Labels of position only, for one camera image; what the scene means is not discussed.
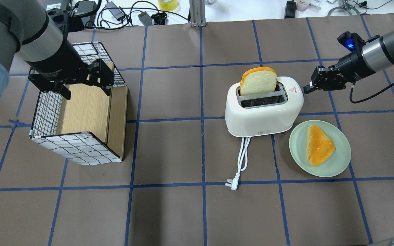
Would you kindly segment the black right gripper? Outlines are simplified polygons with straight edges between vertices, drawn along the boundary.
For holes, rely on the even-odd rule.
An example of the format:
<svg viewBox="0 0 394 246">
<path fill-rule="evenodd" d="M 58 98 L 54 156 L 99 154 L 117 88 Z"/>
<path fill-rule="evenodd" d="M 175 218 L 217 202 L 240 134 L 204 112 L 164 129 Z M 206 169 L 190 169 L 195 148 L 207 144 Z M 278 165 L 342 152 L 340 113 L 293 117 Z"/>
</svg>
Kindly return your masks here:
<svg viewBox="0 0 394 246">
<path fill-rule="evenodd" d="M 304 94 L 315 90 L 334 91 L 346 88 L 346 83 L 357 82 L 375 71 L 371 70 L 360 51 L 354 51 L 339 59 L 338 63 L 328 68 L 317 66 L 311 76 L 311 85 L 303 87 Z"/>
</svg>

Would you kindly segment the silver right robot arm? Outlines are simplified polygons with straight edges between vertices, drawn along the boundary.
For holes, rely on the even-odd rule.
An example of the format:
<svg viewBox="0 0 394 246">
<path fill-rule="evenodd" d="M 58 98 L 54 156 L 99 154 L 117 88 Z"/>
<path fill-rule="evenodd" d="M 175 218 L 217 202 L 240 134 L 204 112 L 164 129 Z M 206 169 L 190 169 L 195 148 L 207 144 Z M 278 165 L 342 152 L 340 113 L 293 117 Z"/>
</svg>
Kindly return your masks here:
<svg viewBox="0 0 394 246">
<path fill-rule="evenodd" d="M 303 88 L 305 94 L 315 90 L 343 90 L 346 83 L 360 81 L 394 65 L 394 30 L 369 40 L 347 31 L 337 40 L 350 53 L 328 68 L 317 66 L 311 82 Z"/>
</svg>

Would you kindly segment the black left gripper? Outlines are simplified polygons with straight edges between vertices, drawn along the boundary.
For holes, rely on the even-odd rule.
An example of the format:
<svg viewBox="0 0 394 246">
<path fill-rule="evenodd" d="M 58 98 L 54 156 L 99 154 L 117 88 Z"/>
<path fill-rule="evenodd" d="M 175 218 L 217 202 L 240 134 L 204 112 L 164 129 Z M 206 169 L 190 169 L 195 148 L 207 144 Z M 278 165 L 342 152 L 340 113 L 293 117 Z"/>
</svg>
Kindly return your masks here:
<svg viewBox="0 0 394 246">
<path fill-rule="evenodd" d="M 96 86 L 101 88 L 107 96 L 111 96 L 111 88 L 115 81 L 113 69 L 102 59 L 95 59 L 91 64 L 81 62 L 80 68 L 70 69 L 68 73 L 56 74 L 55 77 L 39 73 L 31 68 L 28 79 L 41 92 L 60 94 L 66 100 L 71 99 L 71 91 L 65 85 Z"/>
</svg>

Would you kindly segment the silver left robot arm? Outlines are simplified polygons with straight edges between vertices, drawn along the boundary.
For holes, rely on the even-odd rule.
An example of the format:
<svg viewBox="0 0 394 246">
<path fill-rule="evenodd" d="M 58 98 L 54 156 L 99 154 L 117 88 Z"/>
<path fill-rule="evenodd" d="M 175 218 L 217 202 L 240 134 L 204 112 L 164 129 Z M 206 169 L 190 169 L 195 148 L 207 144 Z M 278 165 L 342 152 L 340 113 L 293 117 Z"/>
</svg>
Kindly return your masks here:
<svg viewBox="0 0 394 246">
<path fill-rule="evenodd" d="M 15 53 L 31 67 L 28 78 L 41 92 L 58 93 L 69 100 L 67 85 L 85 84 L 111 95 L 114 72 L 101 59 L 83 62 L 67 40 L 69 32 L 84 29 L 84 17 L 96 12 L 46 10 L 35 0 L 0 0 L 0 98 Z"/>
</svg>

